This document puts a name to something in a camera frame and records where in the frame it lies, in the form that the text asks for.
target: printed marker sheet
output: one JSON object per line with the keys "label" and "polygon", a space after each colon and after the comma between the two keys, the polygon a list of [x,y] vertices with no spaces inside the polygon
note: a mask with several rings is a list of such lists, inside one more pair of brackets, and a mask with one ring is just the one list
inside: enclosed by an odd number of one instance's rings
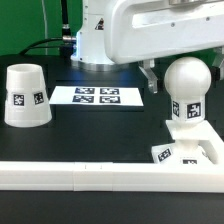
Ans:
{"label": "printed marker sheet", "polygon": [[138,88],[56,86],[50,104],[143,106]]}

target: upside-down cup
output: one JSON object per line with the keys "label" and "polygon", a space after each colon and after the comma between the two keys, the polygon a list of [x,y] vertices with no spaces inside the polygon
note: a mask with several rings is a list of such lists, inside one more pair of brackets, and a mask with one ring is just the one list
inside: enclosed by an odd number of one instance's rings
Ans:
{"label": "upside-down cup", "polygon": [[5,122],[14,127],[36,127],[48,123],[51,110],[42,67],[17,64],[7,68]]}

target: chess piece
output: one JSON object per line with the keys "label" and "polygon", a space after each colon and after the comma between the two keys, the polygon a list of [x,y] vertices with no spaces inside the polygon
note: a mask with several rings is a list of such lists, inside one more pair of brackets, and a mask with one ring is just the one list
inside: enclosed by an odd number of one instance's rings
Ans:
{"label": "chess piece", "polygon": [[7,68],[5,122],[14,127],[35,127],[51,120],[42,67],[17,64]]}
{"label": "chess piece", "polygon": [[165,87],[171,95],[172,121],[168,129],[175,143],[152,148],[156,163],[212,164],[199,144],[208,139],[205,94],[211,84],[208,67],[197,58],[176,60],[165,74]]}

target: black table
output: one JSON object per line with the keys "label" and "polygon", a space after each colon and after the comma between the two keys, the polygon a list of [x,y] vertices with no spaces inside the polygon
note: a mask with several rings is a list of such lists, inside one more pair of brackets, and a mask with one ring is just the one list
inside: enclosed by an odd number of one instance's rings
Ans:
{"label": "black table", "polygon": [[[156,61],[162,80],[174,59]],[[6,68],[16,63],[43,67],[50,98],[55,86],[136,87],[144,107],[51,105],[53,119],[36,128],[4,123]],[[206,118],[224,136],[224,85],[213,82]],[[72,68],[57,56],[0,57],[0,160],[151,163],[153,145],[172,142],[165,126],[170,97],[156,95],[136,64],[119,72]],[[0,223],[223,223],[224,194],[159,192],[0,192]]]}

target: white ball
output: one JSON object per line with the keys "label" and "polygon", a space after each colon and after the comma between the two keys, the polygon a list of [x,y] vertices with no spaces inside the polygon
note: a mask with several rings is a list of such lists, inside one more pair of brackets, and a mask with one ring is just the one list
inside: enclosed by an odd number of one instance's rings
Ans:
{"label": "white ball", "polygon": [[211,73],[203,61],[185,57],[169,66],[164,81],[173,99],[197,99],[208,91],[211,84]]}

